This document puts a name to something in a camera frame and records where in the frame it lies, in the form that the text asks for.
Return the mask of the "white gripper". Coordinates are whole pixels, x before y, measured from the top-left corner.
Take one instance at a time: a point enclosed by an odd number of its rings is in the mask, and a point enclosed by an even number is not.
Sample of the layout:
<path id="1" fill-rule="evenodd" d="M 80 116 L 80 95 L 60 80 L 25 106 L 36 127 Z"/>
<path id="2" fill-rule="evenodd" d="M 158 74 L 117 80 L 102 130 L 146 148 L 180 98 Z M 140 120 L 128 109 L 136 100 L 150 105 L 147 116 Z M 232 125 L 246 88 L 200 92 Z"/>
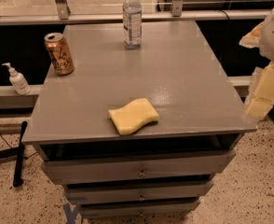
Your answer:
<path id="1" fill-rule="evenodd" d="M 271 60 L 265 68 L 254 69 L 244 105 L 247 117 L 262 119 L 274 106 L 274 8 L 239 44 L 247 49 L 259 47 L 260 54 Z"/>

